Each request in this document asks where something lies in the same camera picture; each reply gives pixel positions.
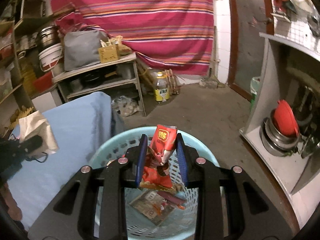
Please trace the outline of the silver foil wrapper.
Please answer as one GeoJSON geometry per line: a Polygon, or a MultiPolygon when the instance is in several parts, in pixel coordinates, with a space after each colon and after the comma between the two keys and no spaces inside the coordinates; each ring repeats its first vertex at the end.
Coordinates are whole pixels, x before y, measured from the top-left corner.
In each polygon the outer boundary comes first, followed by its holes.
{"type": "Polygon", "coordinates": [[[51,125],[41,112],[36,111],[19,120],[20,143],[31,140],[35,136],[42,139],[40,146],[35,146],[34,150],[29,150],[28,155],[39,158],[46,154],[54,154],[59,149],[51,125]]]}

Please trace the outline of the red snack wrapper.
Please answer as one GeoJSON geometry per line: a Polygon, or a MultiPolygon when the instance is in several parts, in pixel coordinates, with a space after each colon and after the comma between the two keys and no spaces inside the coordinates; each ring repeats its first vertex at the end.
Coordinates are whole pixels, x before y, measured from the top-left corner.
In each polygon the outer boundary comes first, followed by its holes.
{"type": "Polygon", "coordinates": [[[176,137],[177,127],[157,125],[148,146],[140,187],[157,191],[174,191],[169,159],[176,149],[176,137]]]}

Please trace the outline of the white kitchen cabinet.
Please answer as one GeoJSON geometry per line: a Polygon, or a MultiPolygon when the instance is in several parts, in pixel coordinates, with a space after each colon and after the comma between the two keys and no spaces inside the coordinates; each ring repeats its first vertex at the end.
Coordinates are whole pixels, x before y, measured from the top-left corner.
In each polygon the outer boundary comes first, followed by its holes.
{"type": "Polygon", "coordinates": [[[319,54],[262,34],[258,92],[241,135],[286,195],[303,227],[319,204],[319,54]]]}

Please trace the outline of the blue tablecloth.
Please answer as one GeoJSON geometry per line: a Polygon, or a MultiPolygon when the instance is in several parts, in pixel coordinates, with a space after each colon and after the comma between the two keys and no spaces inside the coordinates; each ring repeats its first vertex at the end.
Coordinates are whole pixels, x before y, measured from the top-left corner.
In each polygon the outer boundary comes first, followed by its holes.
{"type": "Polygon", "coordinates": [[[61,187],[113,135],[111,97],[94,92],[44,113],[59,149],[44,163],[24,161],[8,181],[22,211],[21,223],[29,229],[61,187]]]}

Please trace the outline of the light blue laundry basket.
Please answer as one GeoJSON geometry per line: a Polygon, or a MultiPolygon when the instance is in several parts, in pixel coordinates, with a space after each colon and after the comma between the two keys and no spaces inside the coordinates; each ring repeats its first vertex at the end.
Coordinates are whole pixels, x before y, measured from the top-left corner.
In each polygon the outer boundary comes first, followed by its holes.
{"type": "MultiPolygon", "coordinates": [[[[106,166],[109,161],[124,155],[129,148],[139,145],[143,134],[152,140],[155,130],[154,126],[134,128],[108,139],[93,155],[89,165],[92,168],[106,166]]],[[[156,198],[157,194],[148,189],[126,188],[125,211],[129,239],[186,239],[194,234],[198,190],[184,187],[175,153],[171,155],[169,163],[172,183],[180,187],[176,195],[185,200],[184,209],[167,206],[161,216],[150,218],[136,209],[136,201],[141,196],[156,198]]]]}

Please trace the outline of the stacked steel bowls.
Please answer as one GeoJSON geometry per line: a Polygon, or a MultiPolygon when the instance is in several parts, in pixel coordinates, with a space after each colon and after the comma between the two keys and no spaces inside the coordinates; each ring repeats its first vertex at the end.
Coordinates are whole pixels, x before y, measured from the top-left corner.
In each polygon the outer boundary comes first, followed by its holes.
{"type": "Polygon", "coordinates": [[[301,136],[299,133],[293,137],[286,137],[281,134],[274,124],[273,116],[274,109],[271,111],[270,116],[263,120],[260,126],[259,135],[263,146],[273,156],[291,156],[298,152],[298,143],[301,140],[301,136]]]}

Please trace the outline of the red plastic basin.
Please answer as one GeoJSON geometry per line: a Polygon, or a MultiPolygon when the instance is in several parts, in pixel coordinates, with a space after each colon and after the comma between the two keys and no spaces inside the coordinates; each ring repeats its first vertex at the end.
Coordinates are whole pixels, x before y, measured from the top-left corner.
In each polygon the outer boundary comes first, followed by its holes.
{"type": "Polygon", "coordinates": [[[52,73],[47,72],[43,76],[33,81],[33,86],[37,92],[42,93],[48,90],[50,87],[52,87],[53,85],[52,78],[53,78],[52,73]]]}

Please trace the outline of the printed wrapper in basket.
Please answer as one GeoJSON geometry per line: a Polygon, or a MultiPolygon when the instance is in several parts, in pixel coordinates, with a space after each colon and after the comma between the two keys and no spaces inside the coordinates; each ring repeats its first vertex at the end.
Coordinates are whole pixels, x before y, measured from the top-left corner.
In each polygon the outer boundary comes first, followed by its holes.
{"type": "Polygon", "coordinates": [[[185,198],[165,191],[147,190],[130,205],[156,226],[161,225],[176,209],[185,210],[185,198]]]}

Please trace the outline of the red plastic lid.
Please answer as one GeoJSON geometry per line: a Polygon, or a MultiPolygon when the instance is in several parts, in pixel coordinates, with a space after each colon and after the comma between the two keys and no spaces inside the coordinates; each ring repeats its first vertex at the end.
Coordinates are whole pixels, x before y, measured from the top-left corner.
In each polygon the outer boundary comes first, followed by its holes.
{"type": "Polygon", "coordinates": [[[292,108],[285,100],[278,100],[272,121],[276,129],[286,137],[298,137],[299,127],[292,108]]]}

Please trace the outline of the white plastic bucket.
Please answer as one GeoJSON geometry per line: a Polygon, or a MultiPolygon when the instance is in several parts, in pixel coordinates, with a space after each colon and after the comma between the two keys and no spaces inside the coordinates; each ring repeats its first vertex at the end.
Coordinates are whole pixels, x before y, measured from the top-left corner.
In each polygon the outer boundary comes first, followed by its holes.
{"type": "Polygon", "coordinates": [[[43,72],[52,70],[63,58],[63,47],[57,43],[39,53],[40,69],[43,72]]]}

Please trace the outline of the clear plastic bag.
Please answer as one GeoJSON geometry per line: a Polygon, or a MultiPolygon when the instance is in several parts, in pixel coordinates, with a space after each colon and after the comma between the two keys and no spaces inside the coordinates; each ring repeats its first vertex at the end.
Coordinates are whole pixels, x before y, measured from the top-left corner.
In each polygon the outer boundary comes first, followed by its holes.
{"type": "Polygon", "coordinates": [[[123,117],[132,116],[139,111],[138,103],[123,95],[112,100],[112,107],[123,117]]]}

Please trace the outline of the grey cloth bag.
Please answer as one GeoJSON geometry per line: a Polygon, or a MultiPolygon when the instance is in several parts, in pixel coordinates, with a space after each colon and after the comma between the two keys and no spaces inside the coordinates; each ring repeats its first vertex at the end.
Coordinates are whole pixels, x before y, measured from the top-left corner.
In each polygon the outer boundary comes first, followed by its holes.
{"type": "Polygon", "coordinates": [[[107,35],[99,30],[68,32],[64,37],[64,68],[72,71],[100,63],[100,41],[107,35]]]}

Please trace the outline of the grey wooden shelf table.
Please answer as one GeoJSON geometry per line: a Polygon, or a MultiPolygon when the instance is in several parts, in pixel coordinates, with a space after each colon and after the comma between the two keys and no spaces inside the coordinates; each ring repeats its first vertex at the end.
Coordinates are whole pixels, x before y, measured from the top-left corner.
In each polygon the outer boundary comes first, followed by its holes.
{"type": "Polygon", "coordinates": [[[133,90],[138,93],[138,105],[146,116],[136,59],[136,54],[131,53],[113,62],[63,72],[53,77],[52,81],[57,84],[64,102],[93,92],[116,88],[123,90],[125,87],[134,86],[133,90]]]}

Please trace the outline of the yellow utensil holder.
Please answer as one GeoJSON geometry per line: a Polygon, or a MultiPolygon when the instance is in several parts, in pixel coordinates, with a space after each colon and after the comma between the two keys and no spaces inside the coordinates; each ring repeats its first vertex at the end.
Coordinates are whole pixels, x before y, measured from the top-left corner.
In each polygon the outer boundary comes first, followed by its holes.
{"type": "Polygon", "coordinates": [[[99,59],[101,63],[108,63],[120,59],[119,49],[116,44],[101,47],[98,49],[99,59]]]}

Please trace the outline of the yellow label oil bottle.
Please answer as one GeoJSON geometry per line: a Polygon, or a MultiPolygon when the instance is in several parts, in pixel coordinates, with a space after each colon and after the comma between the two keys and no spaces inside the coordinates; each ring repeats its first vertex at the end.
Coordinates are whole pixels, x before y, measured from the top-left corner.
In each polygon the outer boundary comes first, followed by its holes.
{"type": "Polygon", "coordinates": [[[158,103],[164,103],[170,99],[170,87],[167,76],[162,72],[157,73],[154,92],[155,100],[158,103]]]}

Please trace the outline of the pink striped curtain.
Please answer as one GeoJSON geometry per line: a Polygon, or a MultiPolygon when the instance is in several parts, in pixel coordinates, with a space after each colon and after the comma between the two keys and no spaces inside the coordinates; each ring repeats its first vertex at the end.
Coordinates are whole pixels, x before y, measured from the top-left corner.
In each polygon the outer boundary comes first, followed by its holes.
{"type": "Polygon", "coordinates": [[[100,30],[122,42],[149,67],[180,74],[207,73],[213,48],[213,0],[50,0],[68,9],[56,24],[71,31],[100,30]]]}

